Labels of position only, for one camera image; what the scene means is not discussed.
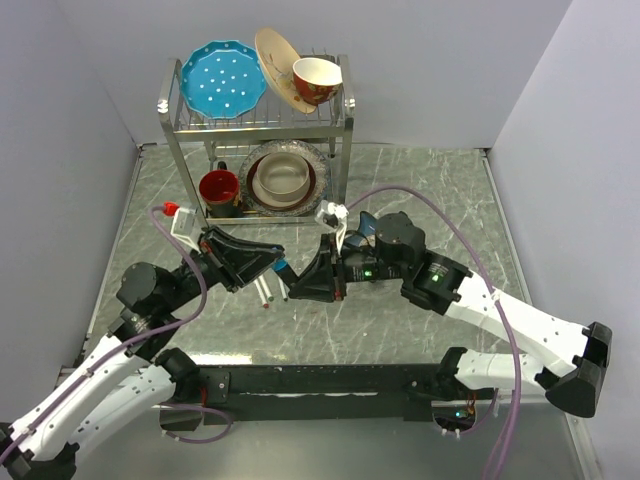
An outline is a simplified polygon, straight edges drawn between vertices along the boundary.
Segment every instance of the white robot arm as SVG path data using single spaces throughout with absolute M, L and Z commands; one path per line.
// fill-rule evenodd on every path
M 401 295 L 420 308 L 507 340 L 495 306 L 499 298 L 522 350 L 523 393 L 544 393 L 564 411 L 594 415 L 609 361 L 610 329 L 552 317 L 499 290 L 491 295 L 478 275 L 425 249 L 424 232 L 403 213 L 377 220 L 375 246 L 367 240 L 368 245 L 354 248 L 344 238 L 346 213 L 334 209 L 328 214 L 336 212 L 339 219 L 326 221 L 327 212 L 319 218 L 336 226 L 345 247 L 337 252 L 335 234 L 322 235 L 316 257 L 300 276 L 279 245 L 238 240 L 217 227 L 200 232 L 190 221 L 191 210 L 170 213 L 175 214 L 172 234 L 193 249 L 191 257 L 207 288 L 221 283 L 235 292 L 273 268 L 289 287 L 289 298 L 332 302 L 344 299 L 347 283 L 398 279 L 403 281 Z M 76 463 L 105 438 L 153 405 L 175 400 L 189 379 L 197 380 L 198 367 L 183 352 L 158 355 L 173 331 L 120 348 L 140 333 L 176 322 L 171 312 L 201 293 L 194 272 L 184 263 L 172 272 L 139 263 L 124 277 L 117 297 L 125 308 L 89 358 L 31 412 L 0 424 L 0 464 L 14 479 L 72 478 Z M 510 354 L 451 348 L 435 377 L 441 382 L 437 395 L 446 400 L 461 392 L 511 390 L 513 361 Z

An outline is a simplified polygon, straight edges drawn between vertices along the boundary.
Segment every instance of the metal dish rack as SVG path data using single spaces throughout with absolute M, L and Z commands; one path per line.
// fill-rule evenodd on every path
M 329 158 L 331 181 L 327 199 L 344 203 L 347 195 L 349 161 L 355 113 L 355 98 L 346 55 L 312 55 L 337 63 L 342 70 L 343 88 L 315 112 L 298 112 L 267 89 L 256 107 L 235 118 L 213 120 L 191 110 L 180 92 L 182 62 L 170 59 L 158 99 L 160 124 L 176 162 L 178 173 L 189 201 L 197 207 L 198 221 L 203 227 L 215 224 L 313 223 L 313 215 L 305 217 L 265 217 L 248 212 L 241 218 L 208 218 L 187 167 L 182 143 L 203 142 L 209 168 L 225 160 L 237 171 L 240 162 L 257 145 L 270 140 L 303 140 L 313 143 Z

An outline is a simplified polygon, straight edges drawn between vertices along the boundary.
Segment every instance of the red mug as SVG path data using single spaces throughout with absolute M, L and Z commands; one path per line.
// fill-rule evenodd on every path
M 207 210 L 214 217 L 238 217 L 240 208 L 240 182 L 238 177 L 227 170 L 224 162 L 218 169 L 207 173 L 200 180 L 200 196 L 207 204 Z

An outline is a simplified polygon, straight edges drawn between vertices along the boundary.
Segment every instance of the blue scalloped plate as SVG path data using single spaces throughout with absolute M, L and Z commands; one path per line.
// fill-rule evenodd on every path
M 254 108 L 267 88 L 253 48 L 236 40 L 194 50 L 180 90 L 189 108 L 208 118 L 235 118 Z

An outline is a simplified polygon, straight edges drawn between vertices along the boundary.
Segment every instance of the white wall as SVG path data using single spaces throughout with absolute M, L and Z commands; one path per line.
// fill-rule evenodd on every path
M 136 148 L 54 0 L 0 2 L 0 59 L 0 421 L 12 421 L 79 352 Z
M 574 0 L 491 154 L 536 305 L 614 330 L 589 425 L 607 479 L 640 478 L 640 3 Z
M 349 54 L 356 140 L 493 145 L 570 0 L 58 0 L 136 142 L 164 141 L 166 60 L 272 26 Z

